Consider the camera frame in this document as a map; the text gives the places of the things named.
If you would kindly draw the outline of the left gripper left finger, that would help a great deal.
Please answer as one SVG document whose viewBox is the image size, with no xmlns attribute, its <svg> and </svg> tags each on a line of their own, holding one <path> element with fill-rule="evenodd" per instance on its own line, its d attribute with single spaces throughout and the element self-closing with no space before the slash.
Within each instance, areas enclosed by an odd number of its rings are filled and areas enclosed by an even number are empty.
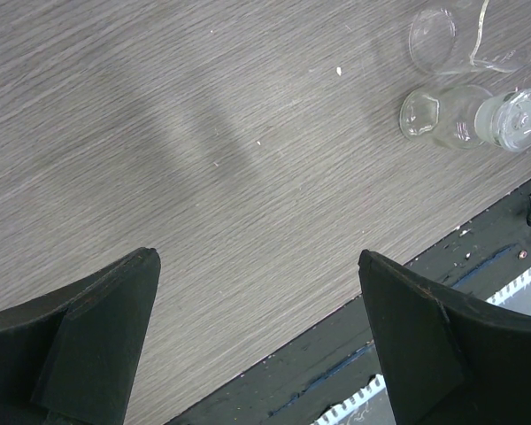
<svg viewBox="0 0 531 425">
<path fill-rule="evenodd" d="M 0 311 L 0 424 L 123 423 L 160 269 L 140 248 Z"/>
</svg>

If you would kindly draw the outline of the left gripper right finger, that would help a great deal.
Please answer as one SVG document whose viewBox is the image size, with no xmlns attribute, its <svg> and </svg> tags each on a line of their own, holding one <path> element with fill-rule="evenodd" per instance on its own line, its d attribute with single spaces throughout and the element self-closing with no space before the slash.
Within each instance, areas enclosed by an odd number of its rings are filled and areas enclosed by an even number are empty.
<svg viewBox="0 0 531 425">
<path fill-rule="evenodd" d="M 531 316 L 359 257 L 369 325 L 398 424 L 531 424 Z"/>
</svg>

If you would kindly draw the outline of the small glass beaker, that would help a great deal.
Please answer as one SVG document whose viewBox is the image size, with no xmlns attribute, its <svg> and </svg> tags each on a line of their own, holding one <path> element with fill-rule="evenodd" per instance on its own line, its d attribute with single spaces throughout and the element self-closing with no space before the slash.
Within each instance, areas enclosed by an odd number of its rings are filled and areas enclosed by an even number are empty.
<svg viewBox="0 0 531 425">
<path fill-rule="evenodd" d="M 427 73 L 513 73 L 531 63 L 531 1 L 429 1 L 408 46 Z"/>
</svg>

